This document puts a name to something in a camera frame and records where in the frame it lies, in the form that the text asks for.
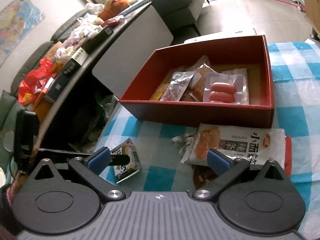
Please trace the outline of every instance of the red plastic bag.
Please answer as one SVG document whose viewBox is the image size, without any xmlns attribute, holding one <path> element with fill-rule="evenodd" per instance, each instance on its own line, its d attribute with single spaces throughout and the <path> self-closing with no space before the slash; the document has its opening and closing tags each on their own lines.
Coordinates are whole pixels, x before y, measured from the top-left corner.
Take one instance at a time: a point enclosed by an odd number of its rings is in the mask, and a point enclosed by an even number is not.
<svg viewBox="0 0 320 240">
<path fill-rule="evenodd" d="M 39 96 L 41 90 L 49 80 L 53 63 L 47 58 L 43 58 L 39 62 L 40 67 L 35 70 L 31 70 L 24 80 L 20 82 L 18 88 L 18 100 L 23 106 L 27 106 L 30 103 L 34 103 Z"/>
</svg>

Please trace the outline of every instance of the red box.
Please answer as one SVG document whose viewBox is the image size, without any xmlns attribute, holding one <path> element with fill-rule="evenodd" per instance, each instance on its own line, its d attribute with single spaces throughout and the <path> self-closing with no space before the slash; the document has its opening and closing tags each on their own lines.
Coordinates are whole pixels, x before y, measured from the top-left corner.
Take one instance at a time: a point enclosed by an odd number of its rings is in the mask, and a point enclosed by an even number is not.
<svg viewBox="0 0 320 240">
<path fill-rule="evenodd" d="M 170 69 L 192 66 L 202 55 L 218 72 L 247 68 L 250 105 L 150 101 Z M 137 119 L 198 127 L 200 123 L 270 128 L 274 95 L 265 36 L 202 41 L 157 49 L 120 99 Z"/>
</svg>

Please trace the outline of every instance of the gray panel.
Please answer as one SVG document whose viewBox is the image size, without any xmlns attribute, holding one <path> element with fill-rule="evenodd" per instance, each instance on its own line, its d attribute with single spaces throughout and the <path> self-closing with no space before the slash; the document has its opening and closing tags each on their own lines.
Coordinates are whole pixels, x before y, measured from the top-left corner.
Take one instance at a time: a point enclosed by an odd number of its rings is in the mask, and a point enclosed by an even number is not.
<svg viewBox="0 0 320 240">
<path fill-rule="evenodd" d="M 186 192 L 133 192 L 125 200 L 108 203 L 87 227 L 64 236 L 35 236 L 20 240 L 299 240 L 295 233 L 276 237 L 246 235 L 227 225 L 208 202 Z"/>
</svg>

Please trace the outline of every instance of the metal screw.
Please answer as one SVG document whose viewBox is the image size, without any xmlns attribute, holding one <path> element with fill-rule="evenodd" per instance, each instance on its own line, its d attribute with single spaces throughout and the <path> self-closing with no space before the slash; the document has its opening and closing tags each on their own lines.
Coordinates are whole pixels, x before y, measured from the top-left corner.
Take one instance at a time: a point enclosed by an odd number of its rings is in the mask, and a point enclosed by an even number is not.
<svg viewBox="0 0 320 240">
<path fill-rule="evenodd" d="M 111 198 L 120 198 L 122 196 L 122 194 L 123 194 L 122 191 L 117 190 L 117 189 L 113 189 L 107 193 L 107 196 L 111 197 Z"/>
<path fill-rule="evenodd" d="M 196 197 L 198 198 L 207 198 L 210 197 L 211 193 L 205 189 L 201 189 L 195 192 Z"/>
</svg>

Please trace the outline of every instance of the blue and white tablecloth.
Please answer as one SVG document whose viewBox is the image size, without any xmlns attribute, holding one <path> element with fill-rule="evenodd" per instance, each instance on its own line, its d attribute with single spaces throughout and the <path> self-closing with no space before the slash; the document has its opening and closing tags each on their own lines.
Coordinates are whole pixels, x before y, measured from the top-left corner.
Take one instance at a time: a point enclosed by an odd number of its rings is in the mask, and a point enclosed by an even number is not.
<svg viewBox="0 0 320 240">
<path fill-rule="evenodd" d="M 320 237 L 320 49 L 303 42 L 268 45 L 275 91 L 274 128 L 292 137 L 292 175 L 307 213 L 299 232 Z M 124 107 L 105 127 L 96 149 L 131 138 L 142 169 L 121 182 L 136 191 L 194 190 L 192 168 L 180 163 L 172 138 L 195 128 L 139 121 Z M 115 181 L 113 168 L 100 175 Z"/>
</svg>

